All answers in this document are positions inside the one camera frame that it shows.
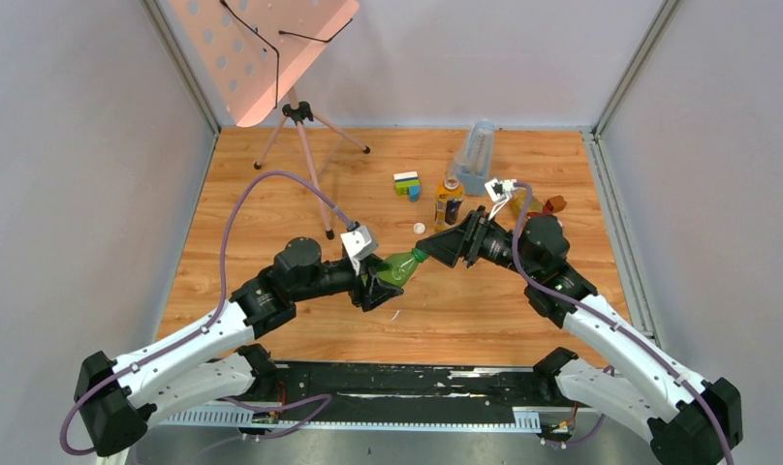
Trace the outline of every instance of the orange object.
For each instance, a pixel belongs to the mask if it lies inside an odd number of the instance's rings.
[[[563,211],[563,208],[565,208],[567,204],[568,203],[563,199],[563,196],[554,196],[546,201],[546,210],[551,214],[559,213]]]

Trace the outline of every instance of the gray wall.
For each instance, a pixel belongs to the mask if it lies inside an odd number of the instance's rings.
[[[591,125],[660,1],[360,0],[298,93],[343,125]],[[233,124],[191,51],[215,114]]]
[[[80,361],[152,339],[212,144],[140,2],[0,2],[0,463],[94,460]]]
[[[663,343],[783,463],[783,1],[683,2],[605,145]]]

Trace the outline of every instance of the wooden surface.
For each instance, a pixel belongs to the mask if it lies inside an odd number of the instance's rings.
[[[200,204],[178,268],[159,337],[214,308],[220,283],[218,252],[226,220],[256,172],[281,169],[308,176],[293,126],[272,148],[263,171],[254,171],[268,129],[225,129],[217,144]],[[309,130],[318,168],[330,159],[321,187],[351,218],[374,232],[378,255],[411,249],[422,236],[416,222],[432,233],[434,193],[465,131],[354,130],[371,147],[365,155],[327,129]],[[571,264],[592,281],[614,308],[628,318],[600,205],[579,133],[504,132],[496,135],[492,174],[530,182],[537,196],[561,194],[559,214],[572,244]],[[417,171],[421,199],[398,197],[392,175]],[[467,198],[460,218],[490,200]],[[344,232],[332,217],[335,233]],[[508,208],[498,215],[514,226]],[[315,197],[294,181],[269,178],[241,208],[228,251],[228,293],[271,264],[289,239],[310,236],[323,245],[324,260],[339,258],[339,237],[326,240]],[[529,307],[524,283],[511,271],[479,261],[451,269],[434,260],[421,264],[405,295],[362,313],[345,294],[298,304],[298,317],[259,340],[276,358],[427,363],[530,365],[563,346],[596,365],[603,361],[577,338],[557,329]],[[397,318],[394,314],[400,311]]]

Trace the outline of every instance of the blue block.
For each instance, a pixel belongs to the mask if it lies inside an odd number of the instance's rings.
[[[409,201],[415,202],[420,198],[420,186],[409,186]]]

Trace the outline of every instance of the pink music stand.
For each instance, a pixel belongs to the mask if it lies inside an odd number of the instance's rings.
[[[295,121],[315,187],[320,189],[304,119],[317,118],[344,139],[370,149],[298,100],[295,83],[357,12],[356,0],[165,0],[191,39],[227,109],[240,127],[266,118],[283,97],[283,116],[268,138],[260,169],[286,120]],[[329,210],[319,201],[326,236]]]

